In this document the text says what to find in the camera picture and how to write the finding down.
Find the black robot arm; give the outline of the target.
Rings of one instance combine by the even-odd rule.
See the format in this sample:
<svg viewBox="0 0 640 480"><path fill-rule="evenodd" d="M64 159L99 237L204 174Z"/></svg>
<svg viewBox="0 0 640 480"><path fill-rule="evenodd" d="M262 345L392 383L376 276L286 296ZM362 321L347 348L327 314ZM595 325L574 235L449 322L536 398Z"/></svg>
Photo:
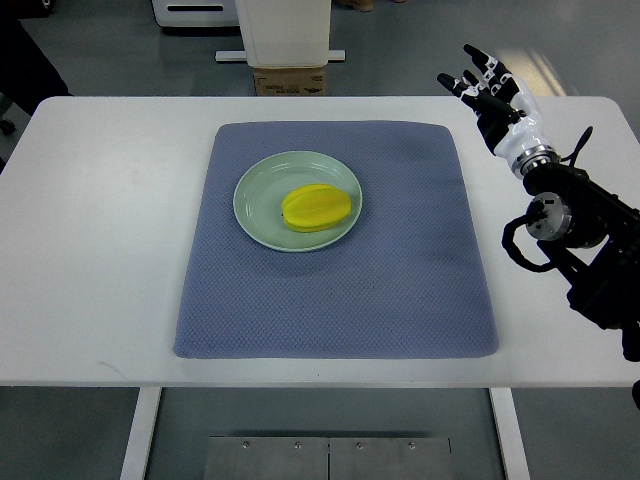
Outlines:
<svg viewBox="0 0 640 480"><path fill-rule="evenodd" d="M523 185L532 200L507 223L502 246L520 267L557 270L569 283L567 300L603 330L621 333L626 360L639 359L639 211L577 167L590 139L560 158L547 150L526 155Z"/></svg>

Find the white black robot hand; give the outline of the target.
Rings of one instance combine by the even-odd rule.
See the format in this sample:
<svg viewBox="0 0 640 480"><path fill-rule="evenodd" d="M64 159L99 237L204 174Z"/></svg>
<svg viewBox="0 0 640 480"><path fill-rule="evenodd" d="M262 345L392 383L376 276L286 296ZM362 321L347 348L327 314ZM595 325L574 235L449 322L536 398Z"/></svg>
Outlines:
<svg viewBox="0 0 640 480"><path fill-rule="evenodd" d="M441 73L438 82L470 108L488 150L508 162L516 175L536 156L557 161L559 156L543 133L543 120L527 85L500 60L466 44L479 74L466 70L455 78Z"/></svg>

